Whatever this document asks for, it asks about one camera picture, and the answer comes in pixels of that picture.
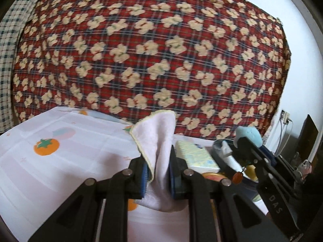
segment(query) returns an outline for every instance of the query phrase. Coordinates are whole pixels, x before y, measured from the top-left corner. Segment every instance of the power cord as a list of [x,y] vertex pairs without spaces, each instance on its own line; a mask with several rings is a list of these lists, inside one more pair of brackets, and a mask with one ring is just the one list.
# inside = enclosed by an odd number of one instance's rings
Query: power cord
[[282,123],[281,118],[279,119],[279,122],[280,122],[280,137],[279,137],[278,146],[277,146],[276,151],[275,151],[275,155],[277,154],[277,151],[279,149],[280,142],[282,141],[282,134],[283,134],[283,123]]
[[289,138],[290,138],[290,136],[291,136],[291,134],[292,134],[292,131],[293,131],[294,123],[293,123],[293,121],[292,121],[291,119],[288,119],[288,121],[290,121],[290,122],[292,123],[292,128],[290,129],[290,131],[289,131],[289,135],[288,135],[288,138],[287,138],[287,140],[285,141],[285,144],[284,144],[283,148],[280,150],[280,152],[282,152],[282,151],[284,150],[284,148],[285,148],[285,146],[287,145],[287,142],[288,142],[288,140],[289,140]]

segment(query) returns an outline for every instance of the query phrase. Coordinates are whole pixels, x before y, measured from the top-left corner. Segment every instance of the yellow tissue package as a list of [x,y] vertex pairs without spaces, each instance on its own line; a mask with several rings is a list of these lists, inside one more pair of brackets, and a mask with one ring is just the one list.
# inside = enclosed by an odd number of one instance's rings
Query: yellow tissue package
[[217,173],[220,171],[217,163],[203,146],[186,141],[177,141],[175,152],[178,158],[186,161],[188,168],[200,174],[206,172]]

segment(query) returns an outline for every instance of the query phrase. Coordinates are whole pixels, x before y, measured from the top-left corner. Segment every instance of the plush ball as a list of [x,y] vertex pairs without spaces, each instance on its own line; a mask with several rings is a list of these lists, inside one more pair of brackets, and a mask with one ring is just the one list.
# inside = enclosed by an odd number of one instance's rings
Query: plush ball
[[235,130],[235,138],[233,139],[233,144],[236,148],[238,148],[238,140],[241,137],[247,137],[258,148],[262,146],[261,135],[257,128],[253,126],[239,126]]

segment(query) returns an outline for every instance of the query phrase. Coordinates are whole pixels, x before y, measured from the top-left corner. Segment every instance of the electrical outlet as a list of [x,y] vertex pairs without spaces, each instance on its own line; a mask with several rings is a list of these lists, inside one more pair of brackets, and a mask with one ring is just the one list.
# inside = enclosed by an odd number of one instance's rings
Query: electrical outlet
[[284,117],[283,117],[283,123],[288,124],[288,119],[289,119],[290,113],[285,112]]
[[284,119],[284,115],[285,115],[285,110],[282,110],[281,113],[280,113],[280,119]]
[[286,112],[285,110],[281,111],[280,119],[283,120],[284,124],[288,124],[289,117],[290,117],[290,113]]

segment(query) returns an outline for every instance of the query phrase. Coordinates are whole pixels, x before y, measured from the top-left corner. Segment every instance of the floral pattern blanket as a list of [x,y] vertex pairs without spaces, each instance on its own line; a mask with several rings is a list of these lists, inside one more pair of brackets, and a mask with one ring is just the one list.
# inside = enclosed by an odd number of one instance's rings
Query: floral pattern blanket
[[281,22],[246,0],[39,0],[14,106],[20,121],[60,105],[132,123],[171,109],[178,134],[264,134],[289,66]]

